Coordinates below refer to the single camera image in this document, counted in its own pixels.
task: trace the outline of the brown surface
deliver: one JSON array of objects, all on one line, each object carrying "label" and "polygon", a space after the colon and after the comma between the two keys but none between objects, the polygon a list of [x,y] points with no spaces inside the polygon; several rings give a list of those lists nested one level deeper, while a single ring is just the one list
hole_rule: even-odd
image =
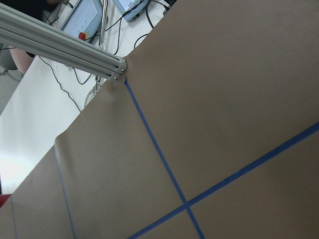
[{"label": "brown surface", "polygon": [[12,196],[19,239],[72,238],[52,149]]},{"label": "brown surface", "polygon": [[14,239],[14,225],[10,199],[0,208],[0,238]]},{"label": "brown surface", "polygon": [[192,207],[207,239],[317,239],[319,133]]},{"label": "brown surface", "polygon": [[127,238],[182,204],[123,83],[105,83],[55,148],[78,239]]},{"label": "brown surface", "polygon": [[179,0],[125,75],[187,199],[319,120],[319,2]]},{"label": "brown surface", "polygon": [[198,238],[187,212],[182,212],[148,233],[140,239],[196,239]]}]

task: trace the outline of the blue tape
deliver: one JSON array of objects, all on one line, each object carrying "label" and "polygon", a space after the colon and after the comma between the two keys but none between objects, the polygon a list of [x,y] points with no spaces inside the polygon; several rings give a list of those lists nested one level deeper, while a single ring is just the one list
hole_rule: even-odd
[{"label": "blue tape", "polygon": [[66,191],[65,191],[65,187],[64,187],[64,183],[63,183],[63,179],[62,179],[61,169],[60,169],[60,165],[59,165],[58,160],[57,160],[57,156],[56,156],[56,152],[55,152],[55,147],[54,146],[53,146],[53,151],[54,151],[54,157],[55,157],[55,161],[56,161],[56,166],[58,168],[59,178],[60,178],[60,182],[61,182],[61,186],[62,186],[62,191],[63,191],[63,197],[64,197],[64,201],[65,201],[65,205],[66,205],[66,210],[68,212],[68,217],[69,217],[69,221],[70,221],[70,225],[71,225],[73,239],[76,239],[76,234],[75,234],[75,229],[74,229],[74,225],[73,225],[71,210],[70,210],[69,202],[68,202],[68,199],[67,199],[67,196],[66,196]]},{"label": "blue tape", "polygon": [[319,122],[314,124],[313,126],[309,127],[305,131],[301,132],[297,136],[289,139],[285,143],[281,144],[279,147],[273,149],[269,153],[266,153],[264,156],[260,157],[259,159],[255,160],[254,162],[248,164],[246,167],[238,170],[234,174],[230,175],[229,177],[225,178],[221,182],[215,184],[205,192],[199,194],[195,198],[189,201],[189,204],[192,206],[199,201],[203,200],[204,198],[208,197],[212,193],[216,192],[217,190],[225,187],[226,185],[230,184],[231,182],[235,181],[236,179],[240,178],[241,176],[245,175],[246,173],[250,172],[251,170],[257,168],[258,166],[262,165],[263,163],[269,161],[273,157],[277,156],[278,154],[282,153],[283,151],[287,150],[288,148],[294,146],[296,143],[304,140],[305,138],[309,137],[310,135],[314,134],[315,132],[319,131]]},{"label": "blue tape", "polygon": [[143,112],[142,112],[142,110],[140,108],[140,105],[137,102],[137,100],[135,98],[135,95],[134,95],[134,93],[133,93],[133,91],[132,91],[132,89],[131,89],[128,81],[127,81],[127,79],[125,79],[125,85],[126,85],[128,91],[129,91],[129,93],[131,95],[131,98],[132,98],[132,100],[134,102],[134,105],[135,105],[135,107],[136,107],[136,109],[137,109],[137,111],[138,111],[138,113],[139,113],[139,115],[140,115],[140,117],[141,117],[141,119],[142,119],[142,121],[144,123],[144,126],[145,126],[145,128],[146,128],[146,130],[147,130],[147,132],[148,132],[148,134],[149,134],[149,136],[150,136],[150,138],[151,138],[151,140],[153,142],[153,145],[155,146],[155,149],[156,149],[157,153],[159,154],[159,157],[161,158],[161,160],[162,160],[162,162],[164,164],[164,167],[167,170],[167,172],[168,172],[168,174],[170,176],[170,179],[172,180],[172,182],[173,182],[173,184],[175,186],[175,189],[177,190],[177,192],[179,194],[179,197],[181,198],[181,200],[182,200],[182,202],[183,202],[183,204],[185,206],[185,209],[187,210],[187,212],[189,214],[189,217],[190,217],[191,221],[193,222],[193,224],[194,224],[194,226],[196,228],[196,231],[197,231],[197,233],[199,235],[199,238],[204,239],[205,238],[204,234],[203,234],[202,230],[200,229],[199,224],[198,224],[193,212],[191,211],[190,206],[188,205],[187,200],[186,200],[186,198],[185,198],[185,196],[184,196],[184,194],[183,194],[183,192],[182,192],[177,180],[175,179],[171,169],[169,168],[169,165],[168,165],[168,163],[167,163],[167,161],[166,161],[166,159],[165,159],[165,157],[163,155],[163,152],[160,149],[159,144],[157,143],[157,141],[156,141],[156,139],[155,139],[155,137],[154,137],[154,135],[153,135],[153,133],[151,131],[151,128],[150,128],[146,118],[143,115]]},{"label": "blue tape", "polygon": [[13,206],[13,197],[10,196],[10,202],[11,202],[11,210],[12,210],[12,217],[13,217],[13,230],[14,230],[14,238],[18,238],[18,234],[16,231],[16,220],[15,220],[15,214],[14,214],[14,206]]},{"label": "blue tape", "polygon": [[168,221],[169,219],[171,219],[172,217],[176,216],[177,214],[181,213],[184,210],[185,210],[185,206],[184,205],[176,208],[175,210],[171,211],[170,213],[168,213],[165,216],[163,216],[160,219],[158,219],[156,222],[150,224],[149,226],[143,228],[139,232],[137,232],[134,235],[130,236],[128,239],[136,239],[136,238],[140,237],[141,235],[143,235],[143,234],[149,232],[150,230],[156,228],[160,224]]}]

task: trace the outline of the red object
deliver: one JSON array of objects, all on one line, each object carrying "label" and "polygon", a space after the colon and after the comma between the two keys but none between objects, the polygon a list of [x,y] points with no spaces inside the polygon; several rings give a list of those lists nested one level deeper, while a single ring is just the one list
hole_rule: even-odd
[{"label": "red object", "polygon": [[11,194],[3,194],[0,195],[0,207],[8,200],[8,198],[11,196]]},{"label": "red object", "polygon": [[88,34],[86,32],[80,32],[79,39],[86,40],[88,38]]}]

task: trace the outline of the metal stand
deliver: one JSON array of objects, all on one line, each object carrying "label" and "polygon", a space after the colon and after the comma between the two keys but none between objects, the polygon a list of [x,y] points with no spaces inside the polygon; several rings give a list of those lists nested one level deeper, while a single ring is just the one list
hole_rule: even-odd
[{"label": "metal stand", "polygon": [[115,80],[127,68],[122,57],[76,39],[0,3],[0,39],[11,46]]}]

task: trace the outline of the white table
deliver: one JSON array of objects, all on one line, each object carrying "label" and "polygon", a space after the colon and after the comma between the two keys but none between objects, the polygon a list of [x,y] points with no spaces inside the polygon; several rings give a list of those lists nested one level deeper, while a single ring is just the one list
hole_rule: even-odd
[{"label": "white table", "polygon": [[[69,7],[63,11],[55,27],[64,22],[70,11]],[[160,21],[163,11],[163,6],[151,2],[149,14],[153,25]],[[120,17],[121,14],[109,0],[107,27]],[[151,29],[145,14],[134,22],[123,20],[117,55],[129,54],[135,41]],[[111,53],[117,48],[118,31],[117,24],[105,35],[104,49]],[[95,77],[91,77],[85,85],[80,85],[72,68],[44,60],[53,67],[63,89],[67,90],[83,109],[85,98],[95,85]],[[77,70],[77,74],[82,82],[89,75],[80,70]],[[12,193],[19,186],[52,147],[55,138],[64,132],[78,115],[78,109],[67,94],[60,90],[50,67],[36,57],[0,116],[0,175],[4,194]]]}]

